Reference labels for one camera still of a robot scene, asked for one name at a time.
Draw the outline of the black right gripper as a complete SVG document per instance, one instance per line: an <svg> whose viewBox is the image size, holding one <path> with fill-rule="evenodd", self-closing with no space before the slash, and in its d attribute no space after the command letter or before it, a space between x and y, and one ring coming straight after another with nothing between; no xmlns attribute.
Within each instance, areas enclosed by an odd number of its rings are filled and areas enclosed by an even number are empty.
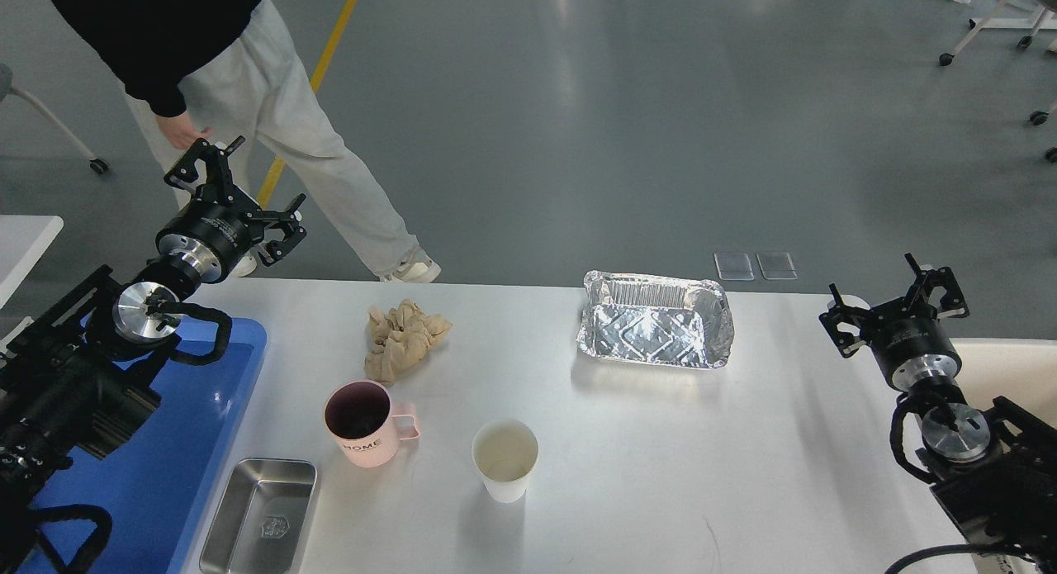
<svg viewBox="0 0 1057 574"><path fill-rule="evenodd" d="M962 360L941 320L970 315L967 301L954 270L921 265L910 253L903 258L914 280L902 305L885 312L879 307L849 305L836 284L830 283L832 299L818 319L842 358L864 347L871 349L884 381L896 391L911 391L926 383L952 385Z"/></svg>

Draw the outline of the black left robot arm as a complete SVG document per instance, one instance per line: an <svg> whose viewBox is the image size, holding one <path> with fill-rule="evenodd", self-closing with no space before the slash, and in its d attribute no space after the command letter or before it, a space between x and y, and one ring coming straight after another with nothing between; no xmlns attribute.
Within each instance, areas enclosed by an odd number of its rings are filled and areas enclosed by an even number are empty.
<svg viewBox="0 0 1057 574"><path fill-rule="evenodd" d="M80 448L101 460L135 436L161 405L152 389L169 362L222 359L233 319L190 301L223 282L246 254L271 266L305 239L299 208L265 210L234 183L228 160L243 144L197 138L164 175L190 195L160 232L156 257L129 282L95 269L64 298L12 337L2 355L2 570L39 550L57 573L86 573L113 530L92 504L37 507L54 473Z"/></svg>

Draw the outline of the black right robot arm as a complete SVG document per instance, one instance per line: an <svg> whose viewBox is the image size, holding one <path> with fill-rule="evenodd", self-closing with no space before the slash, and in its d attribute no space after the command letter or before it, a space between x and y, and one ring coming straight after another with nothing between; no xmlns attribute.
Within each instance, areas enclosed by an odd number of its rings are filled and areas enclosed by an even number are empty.
<svg viewBox="0 0 1057 574"><path fill-rule="evenodd" d="M835 284L819 321L839 354L870 349L898 393L889 447L900 467L925 483L959 530L962 544L937 545L889 567L933 557L1010 557L1038 573L1056 564L1055 428L1000 395L975 408L956 381L963 362L941 327L969 308L954 270L922 266L905 254L914 279L905 295L879 305L850 305Z"/></svg>

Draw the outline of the person's right hand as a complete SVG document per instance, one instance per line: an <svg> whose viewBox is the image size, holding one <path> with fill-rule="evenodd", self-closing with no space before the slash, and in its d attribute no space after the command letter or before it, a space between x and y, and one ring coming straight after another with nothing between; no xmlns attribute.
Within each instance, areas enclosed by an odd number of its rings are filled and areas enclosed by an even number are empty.
<svg viewBox="0 0 1057 574"><path fill-rule="evenodd" d="M199 138L209 140L214 134L210 126L197 126L189 111L173 117L155 115L154 119L162 137L180 151L189 149Z"/></svg>

